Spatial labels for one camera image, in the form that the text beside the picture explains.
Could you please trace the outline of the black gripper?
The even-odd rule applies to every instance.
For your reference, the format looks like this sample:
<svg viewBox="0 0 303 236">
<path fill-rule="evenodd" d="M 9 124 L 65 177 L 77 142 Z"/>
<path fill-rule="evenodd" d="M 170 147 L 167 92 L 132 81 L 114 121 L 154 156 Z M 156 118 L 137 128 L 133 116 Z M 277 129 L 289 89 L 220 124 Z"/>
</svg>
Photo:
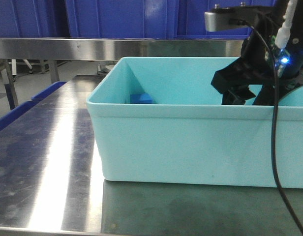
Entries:
<svg viewBox="0 0 303 236">
<path fill-rule="evenodd" d="M 274 43 L 288 1 L 277 0 L 270 13 L 248 25 L 251 34 L 243 42 L 240 57 L 215 72 L 211 85 L 223 95 L 222 105 L 244 105 L 256 97 L 252 105 L 273 106 L 303 87 L 303 0 L 298 0 L 286 47 L 279 49 Z M 261 86 L 257 96 L 251 85 Z"/>
</svg>

